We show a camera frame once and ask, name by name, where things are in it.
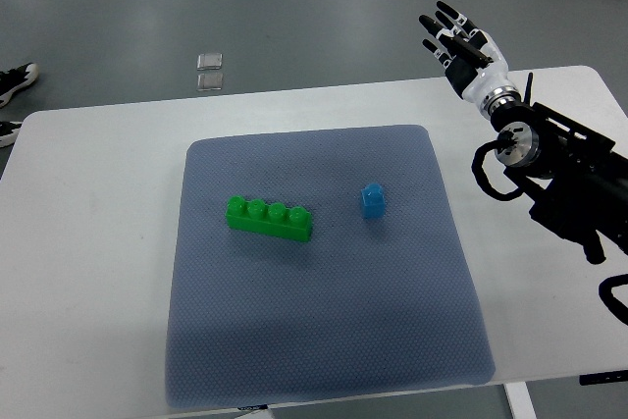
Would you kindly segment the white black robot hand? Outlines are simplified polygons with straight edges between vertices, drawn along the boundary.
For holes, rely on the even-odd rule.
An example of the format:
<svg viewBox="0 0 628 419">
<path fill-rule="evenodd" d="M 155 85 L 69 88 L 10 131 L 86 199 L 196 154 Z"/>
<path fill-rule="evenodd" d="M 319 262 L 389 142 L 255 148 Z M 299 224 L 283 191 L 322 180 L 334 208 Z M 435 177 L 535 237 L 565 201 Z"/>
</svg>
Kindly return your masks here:
<svg viewBox="0 0 628 419">
<path fill-rule="evenodd" d="M 497 44 L 466 15 L 438 1 L 435 15 L 422 15 L 419 23 L 429 34 L 422 44 L 444 68 L 453 91 L 476 105 L 483 117 L 521 98 Z"/>
</svg>

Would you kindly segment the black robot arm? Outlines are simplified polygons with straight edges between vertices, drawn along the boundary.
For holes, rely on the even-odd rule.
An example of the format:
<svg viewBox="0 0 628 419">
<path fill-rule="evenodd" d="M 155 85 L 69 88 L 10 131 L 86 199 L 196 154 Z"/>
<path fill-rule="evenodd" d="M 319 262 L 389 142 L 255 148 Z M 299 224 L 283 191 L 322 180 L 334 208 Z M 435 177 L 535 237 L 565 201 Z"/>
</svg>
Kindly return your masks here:
<svg viewBox="0 0 628 419">
<path fill-rule="evenodd" d="M 614 141 L 506 87 L 489 101 L 495 140 L 480 146 L 471 170 L 498 201 L 527 195 L 533 221 L 580 244 L 601 264 L 601 239 L 627 248 L 627 160 Z"/>
</svg>

